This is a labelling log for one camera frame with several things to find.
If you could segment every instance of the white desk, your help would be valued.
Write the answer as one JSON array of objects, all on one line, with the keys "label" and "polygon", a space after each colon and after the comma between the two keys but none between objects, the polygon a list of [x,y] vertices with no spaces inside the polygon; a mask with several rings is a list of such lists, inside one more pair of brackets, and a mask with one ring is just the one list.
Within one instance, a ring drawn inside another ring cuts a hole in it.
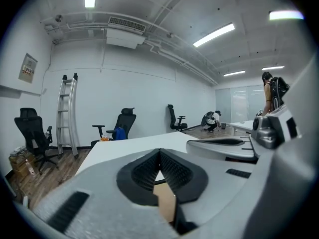
[{"label": "white desk", "polygon": [[253,131],[253,122],[254,122],[253,120],[248,120],[248,121],[244,121],[244,123],[236,122],[236,123],[229,124],[232,127],[231,135],[235,135],[236,129],[251,133]]},{"label": "white desk", "polygon": [[[189,140],[197,140],[197,138],[174,132],[121,141],[100,141],[92,148],[76,174],[92,165],[149,149],[165,148],[186,153],[186,143]],[[156,180],[162,179],[164,177],[159,172]]]}]

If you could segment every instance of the chair headrest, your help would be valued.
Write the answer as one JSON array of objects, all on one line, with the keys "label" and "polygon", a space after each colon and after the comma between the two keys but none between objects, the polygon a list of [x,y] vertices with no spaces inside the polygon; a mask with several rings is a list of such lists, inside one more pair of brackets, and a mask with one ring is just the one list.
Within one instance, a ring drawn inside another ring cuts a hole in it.
[{"label": "chair headrest", "polygon": [[123,108],[121,113],[123,115],[132,115],[133,114],[133,109],[135,109],[135,108]]}]

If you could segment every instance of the black office chair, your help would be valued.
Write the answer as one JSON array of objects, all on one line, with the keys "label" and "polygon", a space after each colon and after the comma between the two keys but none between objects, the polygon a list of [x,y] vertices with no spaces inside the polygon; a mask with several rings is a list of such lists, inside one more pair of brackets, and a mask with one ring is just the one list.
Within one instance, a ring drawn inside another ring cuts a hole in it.
[{"label": "black office chair", "polygon": [[34,108],[20,108],[20,118],[36,117],[38,114]]},{"label": "black office chair", "polygon": [[169,109],[169,113],[170,113],[170,128],[171,129],[176,129],[176,131],[180,131],[182,132],[183,129],[187,128],[187,124],[186,123],[181,123],[181,120],[185,119],[185,116],[179,116],[177,119],[179,120],[178,123],[176,122],[176,117],[175,117],[175,113],[174,113],[174,106],[173,105],[167,105],[168,109]]},{"label": "black office chair", "polygon": [[[56,157],[58,155],[51,155],[47,156],[45,155],[45,151],[49,148],[50,143],[52,143],[52,126],[49,126],[47,131],[49,132],[49,137],[46,138],[43,128],[42,128],[42,118],[39,116],[36,117],[30,117],[30,118],[14,118],[14,122],[16,126],[19,128],[21,133],[23,134],[25,138],[25,147],[28,151],[30,151],[33,155],[43,155],[42,158],[38,159],[35,163],[40,162],[39,167],[39,173],[42,174],[41,167],[45,162],[50,162],[55,165],[55,167],[58,169],[59,167],[55,162],[50,160],[53,157]],[[34,140],[36,144],[38,145],[38,148],[33,147]]]},{"label": "black office chair", "polygon": [[[114,128],[120,127],[124,129],[126,139],[129,137],[130,129],[136,119],[136,114],[133,114],[134,108],[123,108],[121,114],[118,116],[118,120]],[[104,125],[92,125],[92,127],[97,127],[99,129],[100,137],[102,137],[102,128],[105,127]],[[111,133],[112,138],[116,138],[116,131],[115,130],[107,130],[106,133]],[[91,146],[93,147],[99,140],[92,141]]]}]

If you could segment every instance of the person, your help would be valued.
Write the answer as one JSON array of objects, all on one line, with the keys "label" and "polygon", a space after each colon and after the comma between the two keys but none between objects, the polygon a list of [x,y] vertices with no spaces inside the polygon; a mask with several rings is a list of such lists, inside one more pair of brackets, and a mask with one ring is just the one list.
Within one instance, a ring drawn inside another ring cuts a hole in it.
[{"label": "person", "polygon": [[207,130],[212,132],[214,131],[215,128],[218,127],[221,127],[221,124],[220,124],[220,121],[219,121],[219,116],[221,116],[221,113],[220,111],[215,111],[212,118],[214,119],[211,119],[207,122],[207,124],[210,126]]},{"label": "person", "polygon": [[273,104],[273,94],[270,87],[270,81],[272,79],[272,75],[269,72],[263,73],[263,82],[264,82],[264,92],[265,92],[265,98],[266,98],[266,104],[264,107],[264,111],[261,114],[261,116],[265,116],[267,113],[271,113],[274,110],[274,104]]}]

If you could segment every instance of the aluminum ladder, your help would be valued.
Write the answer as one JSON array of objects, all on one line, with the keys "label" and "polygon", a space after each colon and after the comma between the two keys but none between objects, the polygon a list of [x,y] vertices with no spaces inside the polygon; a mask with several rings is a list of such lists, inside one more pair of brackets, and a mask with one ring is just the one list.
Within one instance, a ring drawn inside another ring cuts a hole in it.
[{"label": "aluminum ladder", "polygon": [[[78,158],[78,150],[75,146],[75,141],[74,141],[74,130],[73,130],[73,96],[74,92],[76,90],[76,85],[78,82],[78,75],[75,73],[73,78],[68,80],[66,75],[63,75],[62,78],[62,83],[60,87],[60,92],[59,92],[59,97],[58,97],[58,106],[57,106],[57,115],[56,115],[56,140],[58,144],[58,151],[59,151],[59,157],[63,154],[63,145],[69,145],[72,148],[73,156],[75,158]],[[65,89],[66,85],[68,83],[71,83],[70,87],[70,93],[66,94]],[[68,109],[63,108],[63,100],[65,97],[69,98],[68,101]],[[63,125],[63,113],[68,113],[68,125]],[[70,141],[71,142],[63,142],[62,141],[62,129],[67,128],[69,130],[69,135],[70,135]]]}]

